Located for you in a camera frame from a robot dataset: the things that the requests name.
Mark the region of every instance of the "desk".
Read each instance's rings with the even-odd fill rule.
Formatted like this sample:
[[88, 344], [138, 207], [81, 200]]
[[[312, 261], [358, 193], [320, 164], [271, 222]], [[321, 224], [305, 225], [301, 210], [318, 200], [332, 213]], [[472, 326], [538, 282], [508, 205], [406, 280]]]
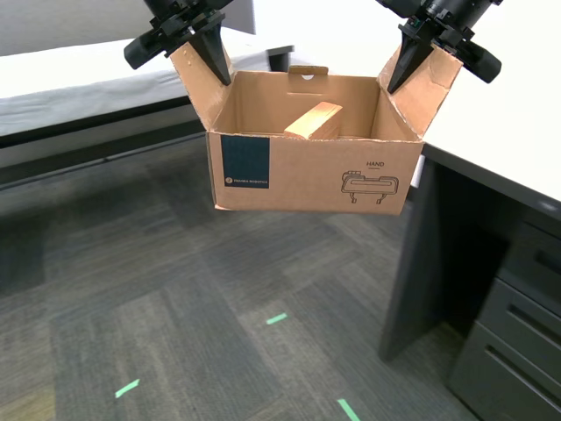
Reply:
[[[450, 256], [481, 261], [477, 250], [457, 244], [462, 229], [484, 225], [508, 247], [529, 210], [561, 220], [561, 81], [547, 43], [528, 45], [514, 30], [526, 12], [520, 2], [489, 9], [477, 27], [478, 42], [502, 60], [501, 74], [486, 85], [463, 69], [425, 136], [425, 166], [380, 348], [384, 358], [444, 318], [445, 291], [458, 282]], [[554, 31], [539, 21], [529, 25], [545, 39]], [[544, 88], [538, 80], [547, 81]], [[487, 264], [498, 265], [503, 254]]]
[[[286, 41], [222, 36], [235, 68], [288, 70]], [[172, 62], [132, 70], [129, 42], [0, 57], [0, 185], [204, 131]]]

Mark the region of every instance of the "white desk surface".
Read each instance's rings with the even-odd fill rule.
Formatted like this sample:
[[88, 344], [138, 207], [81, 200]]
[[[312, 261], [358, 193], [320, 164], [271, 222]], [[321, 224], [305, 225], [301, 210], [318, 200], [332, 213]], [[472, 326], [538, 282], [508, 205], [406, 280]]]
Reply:
[[[223, 28], [235, 68], [268, 70], [266, 51], [290, 44]], [[185, 96], [163, 54], [138, 70], [130, 39], [0, 57], [0, 136]]]
[[[487, 85], [462, 69], [425, 141], [561, 202], [561, 61], [554, 23], [561, 2], [547, 4], [547, 17], [516, 0], [491, 6], [473, 28], [474, 41], [502, 61], [501, 74]], [[376, 19], [388, 15], [373, 12], [368, 33], [356, 38], [342, 36], [328, 46], [296, 41], [295, 60], [329, 66], [332, 74], [377, 75], [401, 32], [396, 22], [380, 21], [381, 37]]]

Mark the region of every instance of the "floor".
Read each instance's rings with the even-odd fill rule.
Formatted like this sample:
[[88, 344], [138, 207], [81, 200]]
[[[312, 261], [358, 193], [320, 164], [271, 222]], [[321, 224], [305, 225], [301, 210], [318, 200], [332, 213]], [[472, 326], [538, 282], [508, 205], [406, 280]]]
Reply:
[[203, 139], [0, 192], [0, 420], [474, 421], [376, 353], [409, 213], [214, 210]]

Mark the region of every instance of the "cardboard box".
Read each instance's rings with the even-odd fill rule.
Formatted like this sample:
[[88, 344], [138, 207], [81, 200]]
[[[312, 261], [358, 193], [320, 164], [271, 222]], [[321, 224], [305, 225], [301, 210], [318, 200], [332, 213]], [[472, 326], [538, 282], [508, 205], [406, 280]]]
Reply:
[[[224, 86], [189, 44], [173, 53], [207, 130], [216, 208], [398, 215], [423, 134], [461, 62], [436, 49], [390, 96], [397, 54], [378, 78], [328, 75], [315, 67], [287, 74], [231, 69], [232, 84]], [[343, 107], [339, 139], [283, 136], [321, 102]]]

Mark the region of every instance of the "white table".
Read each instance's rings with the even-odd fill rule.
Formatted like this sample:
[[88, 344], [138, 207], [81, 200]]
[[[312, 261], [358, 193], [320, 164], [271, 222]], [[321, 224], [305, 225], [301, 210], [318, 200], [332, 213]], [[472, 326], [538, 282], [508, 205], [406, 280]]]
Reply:
[[[223, 28], [235, 68], [268, 70], [281, 41]], [[138, 70], [123, 49], [130, 39], [0, 57], [0, 137], [186, 96], [163, 54]]]

